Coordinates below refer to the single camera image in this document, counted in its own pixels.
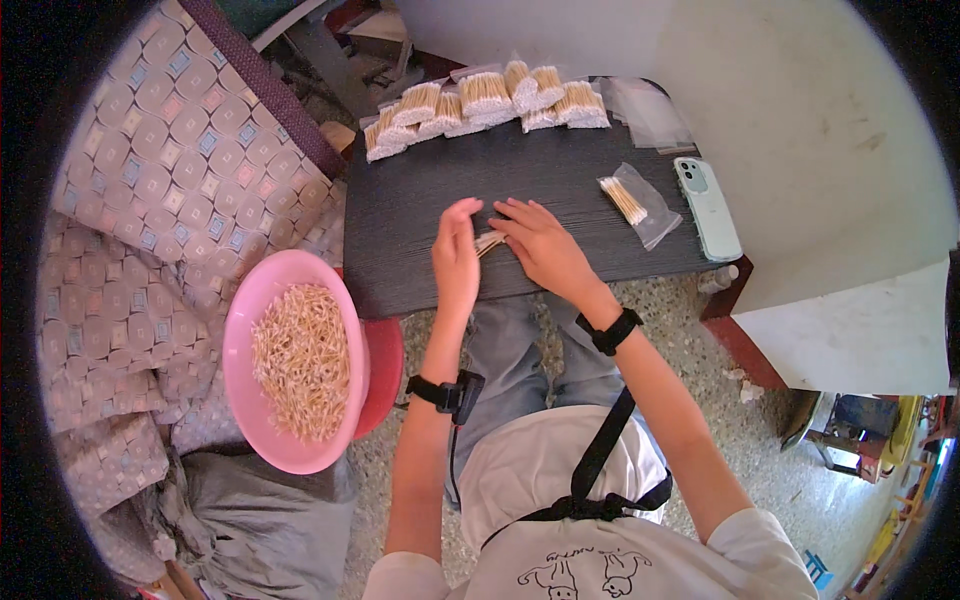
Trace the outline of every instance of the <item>black cable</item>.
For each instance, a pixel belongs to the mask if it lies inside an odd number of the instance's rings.
[[[460,490],[457,488],[457,478],[453,474],[453,455],[457,451],[457,433],[460,432],[460,425],[453,428],[453,438],[450,440],[450,483],[453,484],[453,495],[457,496],[457,510],[463,511],[464,507],[460,503]]]

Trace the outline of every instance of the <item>jeans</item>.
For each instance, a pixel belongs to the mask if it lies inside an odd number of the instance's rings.
[[[589,334],[575,323],[579,312],[572,304],[549,292],[543,294],[543,300],[564,344],[564,372],[553,382],[553,408],[581,404],[613,407],[623,391],[623,378],[613,359],[597,350]],[[476,303],[467,328],[467,368],[483,375],[487,384],[457,434],[453,472],[458,481],[470,452],[484,436],[514,419],[547,410],[549,384],[535,344],[539,336],[532,296]],[[633,417],[666,465],[646,420],[638,410]],[[449,477],[448,473],[445,496],[460,510]]]

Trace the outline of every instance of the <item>black wrist strap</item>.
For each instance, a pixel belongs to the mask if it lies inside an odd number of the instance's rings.
[[[430,383],[419,375],[410,377],[407,394],[416,394],[437,407],[438,413],[453,415],[454,425],[463,425],[473,410],[487,380],[475,372],[460,370],[456,383]]]
[[[634,330],[634,327],[643,325],[643,320],[632,308],[624,308],[617,320],[614,321],[606,331],[597,331],[594,329],[589,321],[587,321],[587,317],[584,317],[583,313],[577,317],[577,325],[586,333],[590,334],[590,339],[593,340],[593,345],[596,346],[598,350],[607,356],[614,356],[616,354],[616,347],[620,346],[620,344],[627,339],[627,336]]]

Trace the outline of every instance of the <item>floor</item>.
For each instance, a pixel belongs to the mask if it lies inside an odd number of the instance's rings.
[[[698,322],[707,298],[697,293],[695,276],[657,277],[612,288],[647,323],[644,333],[700,404],[714,439],[755,504],[777,516],[799,552],[811,549],[836,574],[822,596],[833,597],[862,564],[874,532],[889,511],[899,475],[874,486],[827,471],[807,443],[781,454],[780,432],[792,414],[791,398],[767,392],[760,400],[740,401],[740,382],[724,375],[724,370],[735,364]],[[411,315],[402,322],[408,375],[419,368],[431,322],[430,312]],[[561,348],[542,307],[540,322],[543,362],[553,376],[562,366]],[[402,422],[402,411],[394,410],[375,431],[351,447],[360,495],[340,589],[344,600],[363,595],[367,573],[382,553],[390,471]],[[676,488],[674,492],[663,525],[694,537],[683,499]],[[455,586],[466,580],[474,562],[460,535],[458,516],[446,510],[444,570],[448,582]]]

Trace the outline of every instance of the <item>smartphone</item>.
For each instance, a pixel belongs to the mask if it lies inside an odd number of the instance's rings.
[[[730,262],[742,256],[727,201],[710,165],[702,158],[681,156],[674,158],[673,169],[693,211],[693,222],[697,224],[707,260]]]

